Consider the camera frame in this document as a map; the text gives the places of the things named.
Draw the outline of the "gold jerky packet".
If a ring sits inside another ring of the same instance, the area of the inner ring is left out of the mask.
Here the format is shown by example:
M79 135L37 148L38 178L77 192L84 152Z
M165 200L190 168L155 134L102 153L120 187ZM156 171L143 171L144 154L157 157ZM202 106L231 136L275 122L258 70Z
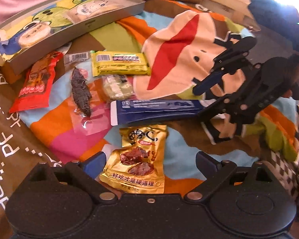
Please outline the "gold jerky packet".
M162 194L167 126L125 127L119 132L121 148L110 154L100 181L126 193Z

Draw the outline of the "dark dried snack clear wrapper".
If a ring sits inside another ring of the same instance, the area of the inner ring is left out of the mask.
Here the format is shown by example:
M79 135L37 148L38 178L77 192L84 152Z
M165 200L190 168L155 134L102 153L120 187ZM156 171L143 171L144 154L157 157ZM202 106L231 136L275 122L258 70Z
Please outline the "dark dried snack clear wrapper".
M64 66L70 75L68 109L74 132L95 135L110 128L109 112L92 75L94 51L66 54Z

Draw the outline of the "blue white long packet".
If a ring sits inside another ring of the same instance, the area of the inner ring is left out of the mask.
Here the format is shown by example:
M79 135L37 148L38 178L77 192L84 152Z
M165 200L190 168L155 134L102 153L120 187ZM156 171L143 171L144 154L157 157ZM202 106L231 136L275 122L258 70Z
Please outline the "blue white long packet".
M205 106L200 100L116 100L110 103L112 126L141 121L192 117Z

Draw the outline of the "pink sausages white packet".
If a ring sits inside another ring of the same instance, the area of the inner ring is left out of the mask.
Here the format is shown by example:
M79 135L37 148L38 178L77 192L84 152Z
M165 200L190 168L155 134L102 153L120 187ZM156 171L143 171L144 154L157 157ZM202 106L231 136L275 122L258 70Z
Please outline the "pink sausages white packet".
M102 76L102 90L107 101L125 100L134 96L134 89L126 75Z

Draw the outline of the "red snack packet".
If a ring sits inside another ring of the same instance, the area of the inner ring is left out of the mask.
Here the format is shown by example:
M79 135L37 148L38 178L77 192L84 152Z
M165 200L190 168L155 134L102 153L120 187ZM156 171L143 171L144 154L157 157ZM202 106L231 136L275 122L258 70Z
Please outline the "red snack packet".
M9 110L10 114L49 107L55 67L63 56L63 53L54 51L33 64L27 72L19 95Z

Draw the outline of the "yellow snack bar packet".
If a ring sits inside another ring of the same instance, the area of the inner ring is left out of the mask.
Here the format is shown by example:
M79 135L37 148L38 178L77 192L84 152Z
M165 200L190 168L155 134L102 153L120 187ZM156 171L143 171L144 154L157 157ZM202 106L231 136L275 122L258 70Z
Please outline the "yellow snack bar packet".
M150 75L151 69L143 53L96 51L91 54L93 77L101 75Z

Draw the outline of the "round cake clear packet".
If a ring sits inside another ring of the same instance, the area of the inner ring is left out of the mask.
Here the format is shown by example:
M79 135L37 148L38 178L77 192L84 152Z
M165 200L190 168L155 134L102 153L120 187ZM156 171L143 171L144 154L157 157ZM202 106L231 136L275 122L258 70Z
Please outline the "round cake clear packet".
M29 48L51 34L50 22L36 23L20 35L18 43L22 48Z

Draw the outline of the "brown PF patterned quilt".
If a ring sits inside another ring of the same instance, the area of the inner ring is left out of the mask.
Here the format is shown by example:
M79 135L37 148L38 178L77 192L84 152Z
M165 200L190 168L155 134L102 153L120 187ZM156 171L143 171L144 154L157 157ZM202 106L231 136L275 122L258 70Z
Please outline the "brown PF patterned quilt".
M0 67L0 238L12 234L5 216L11 194L39 162L61 166L62 162L24 124L19 113L10 114L15 90Z

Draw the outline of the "grey tray with cartoon liner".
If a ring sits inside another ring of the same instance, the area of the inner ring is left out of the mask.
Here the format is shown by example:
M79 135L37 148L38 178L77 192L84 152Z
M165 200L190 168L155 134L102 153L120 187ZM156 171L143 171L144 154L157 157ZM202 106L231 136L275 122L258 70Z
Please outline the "grey tray with cartoon liner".
M108 0L123 6L87 19L72 23L65 16L68 10L90 0L48 0L23 10L0 24L0 66L9 64L15 75L34 64L51 51L73 39L109 23L137 15L144 10L143 0ZM19 37L36 23L50 22L51 34L29 48L22 48Z

